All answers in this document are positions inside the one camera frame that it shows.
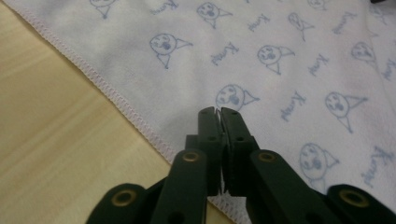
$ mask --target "wooden table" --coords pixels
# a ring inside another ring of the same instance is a hole
[[[0,3],[0,223],[84,223],[121,183],[169,164],[107,98]],[[207,223],[232,223],[209,205]]]

